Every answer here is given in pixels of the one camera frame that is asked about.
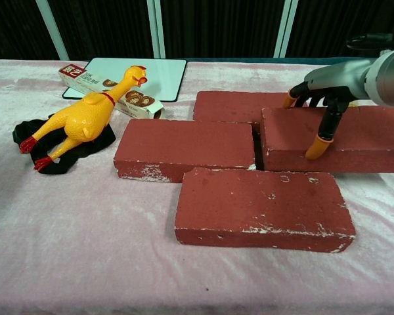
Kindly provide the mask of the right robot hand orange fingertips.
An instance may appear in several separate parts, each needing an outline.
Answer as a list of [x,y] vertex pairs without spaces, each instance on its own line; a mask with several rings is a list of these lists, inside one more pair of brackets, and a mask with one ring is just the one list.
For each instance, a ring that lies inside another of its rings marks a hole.
[[325,153],[350,102],[369,98],[364,83],[373,63],[373,59],[350,60],[315,69],[288,91],[284,108],[302,107],[306,101],[315,108],[320,100],[326,107],[318,133],[305,153],[306,159],[314,160]]

